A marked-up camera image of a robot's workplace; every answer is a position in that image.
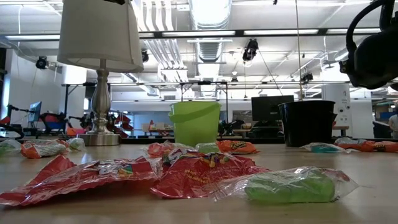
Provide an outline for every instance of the silver lamp base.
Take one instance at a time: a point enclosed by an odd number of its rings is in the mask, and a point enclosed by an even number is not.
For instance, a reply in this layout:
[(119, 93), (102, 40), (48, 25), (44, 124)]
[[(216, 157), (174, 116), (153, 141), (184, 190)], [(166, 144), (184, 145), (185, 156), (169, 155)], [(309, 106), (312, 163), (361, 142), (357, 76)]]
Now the silver lamp base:
[(111, 109), (111, 97), (108, 90), (108, 75), (106, 60), (101, 59), (100, 69), (97, 70), (97, 86), (91, 99), (91, 109), (94, 112), (93, 129), (86, 134), (79, 134), (86, 146), (116, 146), (120, 135), (106, 129), (106, 116)]
[(118, 134), (79, 134), (86, 146), (117, 146), (119, 145)]

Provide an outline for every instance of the green plastic bucket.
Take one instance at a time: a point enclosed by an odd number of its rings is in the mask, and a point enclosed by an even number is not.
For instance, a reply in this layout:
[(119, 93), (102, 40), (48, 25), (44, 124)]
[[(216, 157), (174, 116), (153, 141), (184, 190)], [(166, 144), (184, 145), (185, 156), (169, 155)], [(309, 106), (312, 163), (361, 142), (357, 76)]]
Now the green plastic bucket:
[(174, 123), (175, 142), (195, 147), (216, 142), (221, 105), (214, 102), (174, 103), (169, 113)]

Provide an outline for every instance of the orange candy bag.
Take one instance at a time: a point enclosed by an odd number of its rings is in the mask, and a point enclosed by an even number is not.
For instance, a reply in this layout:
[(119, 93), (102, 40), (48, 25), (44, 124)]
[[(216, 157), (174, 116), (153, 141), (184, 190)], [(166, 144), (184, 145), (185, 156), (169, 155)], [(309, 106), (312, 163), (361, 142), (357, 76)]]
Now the orange candy bag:
[(218, 141), (218, 149), (221, 152), (227, 152), (230, 154), (255, 154), (258, 153), (256, 147), (250, 142), (244, 141)]
[(67, 154), (69, 144), (61, 140), (26, 141), (21, 146), (21, 154), (29, 159)]

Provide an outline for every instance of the ceiling light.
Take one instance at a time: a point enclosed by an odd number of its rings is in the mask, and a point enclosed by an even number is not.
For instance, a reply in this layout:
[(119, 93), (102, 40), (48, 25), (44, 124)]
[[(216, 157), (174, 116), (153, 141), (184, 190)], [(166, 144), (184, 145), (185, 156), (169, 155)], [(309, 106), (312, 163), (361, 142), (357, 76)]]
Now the ceiling light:
[[(357, 28), (354, 30), (354, 34), (377, 34), (380, 32), (380, 28)], [(328, 29), (327, 34), (346, 34), (347, 29)]]
[(343, 58), (345, 58), (347, 56), (348, 56), (348, 52), (345, 52), (344, 54), (336, 57), (335, 60), (339, 62), (339, 61), (341, 61)]
[[(43, 1), (25, 0), (25, 1), (0, 1), (0, 5), (43, 5)], [(62, 4), (62, 1), (48, 1), (49, 4)]]
[(43, 34), (43, 35), (6, 35), (6, 39), (11, 41), (38, 41), (38, 40), (60, 40), (59, 34)]
[(196, 40), (187, 40), (189, 44), (195, 43), (230, 43), (232, 39), (196, 39)]
[(164, 32), (164, 37), (203, 37), (203, 36), (234, 36), (233, 30), (217, 30), (217, 31), (190, 31), (190, 32)]
[(154, 37), (154, 33), (151, 32), (140, 32), (138, 33), (139, 38), (149, 38), (149, 37)]
[[(318, 33), (317, 29), (300, 29), (298, 30), (299, 34), (316, 34)], [(297, 34), (297, 30), (295, 29), (286, 29), (286, 30), (245, 30), (243, 35), (294, 35)]]

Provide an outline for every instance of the red candy bag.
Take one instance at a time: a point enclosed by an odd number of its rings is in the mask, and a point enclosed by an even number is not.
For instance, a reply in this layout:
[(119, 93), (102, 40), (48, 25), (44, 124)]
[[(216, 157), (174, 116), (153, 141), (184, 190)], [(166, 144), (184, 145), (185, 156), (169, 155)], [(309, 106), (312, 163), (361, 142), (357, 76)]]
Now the red candy bag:
[(230, 154), (255, 154), (258, 153), (256, 147), (250, 142), (244, 141), (217, 141), (218, 149), (221, 152)]
[(148, 147), (144, 148), (144, 151), (150, 158), (162, 158), (163, 156), (168, 155), (174, 149), (195, 150), (191, 146), (166, 141), (164, 143), (152, 143), (148, 145)]
[(159, 167), (160, 164), (151, 164), (143, 157), (76, 165), (57, 156), (27, 185), (0, 194), (0, 204), (24, 206), (111, 182), (157, 179)]
[(21, 146), (21, 154), (29, 159), (68, 154), (69, 143), (62, 140), (26, 141)]
[(270, 171), (257, 167), (251, 159), (230, 154), (203, 154), (178, 149), (171, 152), (169, 158), (172, 159), (164, 161), (164, 164), (170, 164), (170, 167), (164, 169), (162, 178), (150, 189), (153, 194), (167, 198), (207, 197), (208, 193), (202, 190), (206, 184)]

